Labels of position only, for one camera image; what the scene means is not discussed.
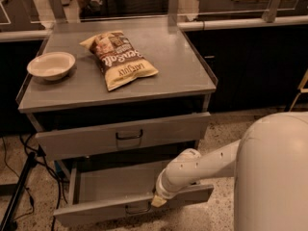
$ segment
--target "white bowl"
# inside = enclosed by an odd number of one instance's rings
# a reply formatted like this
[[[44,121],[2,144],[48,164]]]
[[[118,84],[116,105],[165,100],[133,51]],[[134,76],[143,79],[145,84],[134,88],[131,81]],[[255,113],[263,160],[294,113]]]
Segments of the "white bowl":
[[[31,60],[27,70],[33,76],[56,81],[64,78],[74,64],[73,55],[66,52],[51,52]]]

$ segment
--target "person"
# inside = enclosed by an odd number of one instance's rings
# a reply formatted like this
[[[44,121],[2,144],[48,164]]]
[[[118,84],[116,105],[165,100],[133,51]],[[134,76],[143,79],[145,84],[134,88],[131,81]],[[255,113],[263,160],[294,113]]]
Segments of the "person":
[[[168,0],[77,0],[80,17],[109,17],[167,13]]]

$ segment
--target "closed drawer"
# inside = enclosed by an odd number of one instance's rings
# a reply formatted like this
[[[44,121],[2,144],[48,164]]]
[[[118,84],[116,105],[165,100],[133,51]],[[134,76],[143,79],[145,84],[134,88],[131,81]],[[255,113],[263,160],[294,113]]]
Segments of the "closed drawer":
[[[151,206],[159,173],[168,161],[113,167],[96,171],[72,170],[68,205],[54,216],[64,226],[147,214],[209,199],[212,185],[191,185],[160,208]]]
[[[209,113],[37,133],[49,160],[84,157],[204,138]]]

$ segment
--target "speckled floor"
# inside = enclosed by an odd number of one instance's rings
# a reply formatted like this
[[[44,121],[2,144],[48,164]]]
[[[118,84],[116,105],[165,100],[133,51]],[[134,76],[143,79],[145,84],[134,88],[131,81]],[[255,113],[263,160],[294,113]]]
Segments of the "speckled floor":
[[[212,114],[205,138],[200,142],[198,149],[201,154],[206,154],[236,141],[255,120],[280,111],[281,109],[268,108]],[[5,137],[4,142],[5,146],[0,141],[0,184],[14,183],[17,177],[4,164],[5,147],[7,163],[18,173],[23,168],[26,156],[18,136]],[[36,146],[36,142],[31,140],[31,145]],[[56,221],[55,230],[231,231],[233,230],[233,180],[233,178],[202,180],[203,183],[213,184],[215,187],[209,201],[205,203],[77,227],[63,227]],[[50,230],[58,195],[56,181],[44,167],[36,166],[32,169],[26,185],[35,200],[35,211],[17,220],[17,230]],[[64,188],[64,193],[67,197],[67,186]],[[8,196],[0,197],[0,218],[4,215],[9,200]],[[29,196],[24,193],[14,217],[17,218],[31,210]]]

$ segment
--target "drawer handle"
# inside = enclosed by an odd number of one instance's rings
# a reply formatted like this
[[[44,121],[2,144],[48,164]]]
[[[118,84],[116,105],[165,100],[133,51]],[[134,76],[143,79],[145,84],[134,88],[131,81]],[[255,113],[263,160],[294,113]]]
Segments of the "drawer handle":
[[[133,135],[133,136],[121,137],[118,133],[115,134],[116,139],[120,140],[120,141],[138,139],[138,138],[141,138],[142,135],[143,135],[143,130],[142,129],[140,130],[138,135]]]
[[[138,211],[135,211],[135,212],[131,212],[128,209],[129,209],[129,207],[128,207],[128,205],[126,205],[125,206],[125,212],[126,212],[127,215],[137,215],[137,214],[147,213],[151,210],[151,203],[147,202],[147,208],[146,209],[141,209],[141,210],[138,210]]]

